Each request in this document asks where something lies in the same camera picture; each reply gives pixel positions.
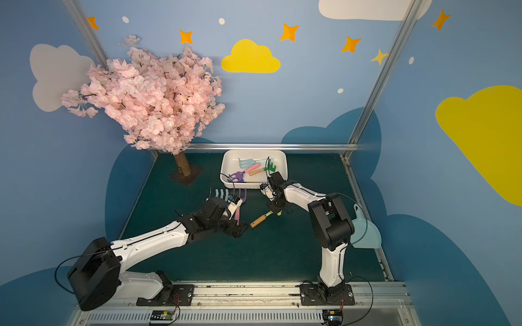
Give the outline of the light blue fork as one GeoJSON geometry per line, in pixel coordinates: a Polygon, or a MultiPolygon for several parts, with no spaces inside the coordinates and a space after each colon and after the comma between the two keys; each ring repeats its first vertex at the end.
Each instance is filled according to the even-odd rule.
{"type": "Polygon", "coordinates": [[[220,188],[214,190],[215,197],[221,198],[225,201],[229,201],[229,189],[220,188]]]}
{"type": "Polygon", "coordinates": [[[256,163],[261,163],[261,160],[254,160],[254,159],[239,159],[239,166],[241,169],[246,170],[252,166],[254,166],[256,163]]]}

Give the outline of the lime fork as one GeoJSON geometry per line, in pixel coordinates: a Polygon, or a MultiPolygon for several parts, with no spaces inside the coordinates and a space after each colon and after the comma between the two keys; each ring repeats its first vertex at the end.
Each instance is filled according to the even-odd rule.
{"type": "MultiPolygon", "coordinates": [[[[257,227],[259,224],[264,222],[269,216],[274,215],[274,214],[275,214],[274,212],[269,211],[268,213],[266,213],[264,215],[261,215],[258,219],[256,219],[253,222],[251,222],[250,228],[257,227]]],[[[276,213],[276,216],[281,216],[281,214],[282,214],[282,212],[280,211],[280,212],[276,213]]]]}

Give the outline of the white plastic storage box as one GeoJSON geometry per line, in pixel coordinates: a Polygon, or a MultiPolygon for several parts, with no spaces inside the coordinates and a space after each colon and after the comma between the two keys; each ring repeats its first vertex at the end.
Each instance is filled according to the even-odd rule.
{"type": "Polygon", "coordinates": [[[222,160],[222,166],[220,170],[220,180],[224,186],[228,189],[260,189],[260,185],[265,183],[268,176],[273,174],[271,172],[260,173],[258,175],[249,176],[245,174],[243,182],[231,183],[227,182],[226,176],[232,175],[238,171],[244,171],[239,166],[239,159],[254,159],[261,160],[260,167],[264,168],[265,164],[269,160],[272,160],[274,165],[277,167],[276,172],[280,172],[281,176],[288,179],[288,163],[287,157],[284,152],[279,150],[229,150],[224,154],[222,160]]]}

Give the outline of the purple fork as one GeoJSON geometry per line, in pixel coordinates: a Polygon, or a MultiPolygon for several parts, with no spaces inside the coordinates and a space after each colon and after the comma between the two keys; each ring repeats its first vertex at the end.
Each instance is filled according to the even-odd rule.
{"type": "Polygon", "coordinates": [[[241,202],[237,205],[237,209],[235,211],[235,221],[237,225],[240,224],[241,218],[241,205],[244,204],[247,200],[247,189],[239,188],[234,191],[234,195],[241,200],[241,202]]]}

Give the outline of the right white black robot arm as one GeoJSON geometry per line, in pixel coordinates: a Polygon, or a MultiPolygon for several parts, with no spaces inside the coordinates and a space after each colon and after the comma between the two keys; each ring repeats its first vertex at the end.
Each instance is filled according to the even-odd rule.
{"type": "Polygon", "coordinates": [[[315,239],[322,248],[318,291],[327,299],[341,294],[345,285],[345,251],[355,227],[339,195],[321,194],[295,181],[286,181],[279,172],[270,175],[260,191],[269,199],[267,206],[273,213],[290,204],[309,213],[315,239]]]}

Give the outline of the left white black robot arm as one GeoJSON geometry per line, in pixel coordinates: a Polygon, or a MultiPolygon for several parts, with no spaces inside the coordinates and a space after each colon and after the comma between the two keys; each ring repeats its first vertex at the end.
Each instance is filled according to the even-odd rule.
{"type": "Polygon", "coordinates": [[[162,228],[133,238],[92,241],[67,274],[82,311],[92,311],[111,300],[134,300],[139,306],[173,304],[175,287],[162,271],[140,273],[130,268],[164,251],[184,247],[222,231],[235,238],[248,225],[235,219],[239,197],[213,197],[205,205],[162,228]]]}

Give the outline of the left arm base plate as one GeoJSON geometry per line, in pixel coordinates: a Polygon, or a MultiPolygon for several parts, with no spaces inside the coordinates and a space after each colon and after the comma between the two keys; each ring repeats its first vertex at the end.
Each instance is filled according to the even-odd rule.
{"type": "Polygon", "coordinates": [[[137,306],[191,306],[195,286],[192,284],[171,284],[164,286],[151,299],[139,297],[137,306]]]}

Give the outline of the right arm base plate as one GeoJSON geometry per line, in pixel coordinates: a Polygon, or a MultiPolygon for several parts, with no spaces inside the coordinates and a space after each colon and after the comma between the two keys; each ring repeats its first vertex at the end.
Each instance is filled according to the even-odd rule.
{"type": "Polygon", "coordinates": [[[351,285],[341,283],[333,289],[318,283],[304,282],[299,285],[302,306],[355,306],[351,285]]]}

